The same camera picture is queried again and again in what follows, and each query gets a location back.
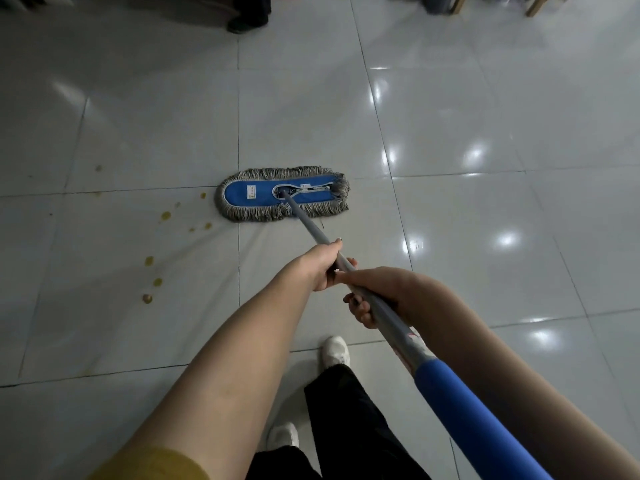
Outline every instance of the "mop fringe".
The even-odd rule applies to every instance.
[[[216,189],[214,201],[220,213],[233,222],[256,221],[269,222],[280,221],[285,217],[292,217],[293,212],[288,203],[264,207],[238,207],[229,203],[225,197],[228,185],[238,180],[287,180],[290,178],[317,177],[320,175],[333,175],[331,184],[333,200],[314,203],[302,203],[300,208],[309,217],[334,216],[344,212],[349,194],[349,182],[343,173],[335,172],[321,166],[297,166],[294,168],[250,168],[242,170],[225,179]]]

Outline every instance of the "white shoe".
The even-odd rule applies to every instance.
[[[349,349],[347,342],[342,337],[329,337],[322,346],[322,362],[324,368],[328,369],[332,365],[343,363],[349,366]]]
[[[267,436],[268,451],[277,450],[283,446],[300,447],[298,430],[292,422],[284,423],[281,426],[274,426],[271,428],[269,435]]]

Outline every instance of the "pant leg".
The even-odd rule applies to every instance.
[[[295,446],[260,451],[253,456],[246,480],[321,480],[307,456]]]
[[[346,365],[305,387],[323,478],[430,480]]]
[[[234,8],[248,22],[266,23],[271,14],[271,0],[234,0]]]

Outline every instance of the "mop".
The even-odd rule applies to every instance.
[[[330,244],[311,217],[347,210],[348,193],[349,183],[343,174],[318,166],[299,166],[240,171],[218,187],[214,198],[220,213],[234,222],[295,216],[316,243]],[[341,253],[335,265],[341,271],[355,270]],[[551,479],[449,366],[430,354],[422,339],[384,298],[365,288],[349,288],[369,302],[380,333],[481,478]]]

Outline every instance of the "person's right arm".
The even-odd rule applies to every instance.
[[[379,267],[338,273],[397,304],[443,360],[556,480],[640,479],[640,465],[620,444],[533,371],[453,291],[428,276]],[[349,309],[375,328],[366,301]]]

